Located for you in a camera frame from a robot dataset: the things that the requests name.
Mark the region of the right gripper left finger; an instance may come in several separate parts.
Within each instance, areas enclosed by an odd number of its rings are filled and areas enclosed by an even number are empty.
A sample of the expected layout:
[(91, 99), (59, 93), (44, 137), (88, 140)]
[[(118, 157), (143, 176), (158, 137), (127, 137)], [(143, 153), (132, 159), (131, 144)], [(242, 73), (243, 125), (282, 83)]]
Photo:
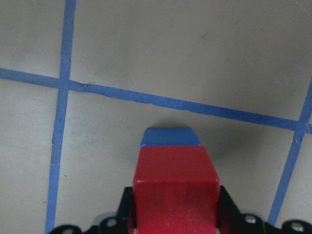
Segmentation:
[(125, 187), (117, 209), (118, 226), (122, 234), (135, 233), (135, 202), (133, 187)]

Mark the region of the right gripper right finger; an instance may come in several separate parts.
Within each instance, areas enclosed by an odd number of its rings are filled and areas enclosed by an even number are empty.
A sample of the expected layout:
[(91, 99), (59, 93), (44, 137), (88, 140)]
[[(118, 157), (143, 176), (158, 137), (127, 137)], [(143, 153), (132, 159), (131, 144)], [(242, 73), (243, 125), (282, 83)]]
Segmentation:
[(224, 186), (220, 186), (218, 202), (218, 230), (220, 234), (237, 234), (240, 211)]

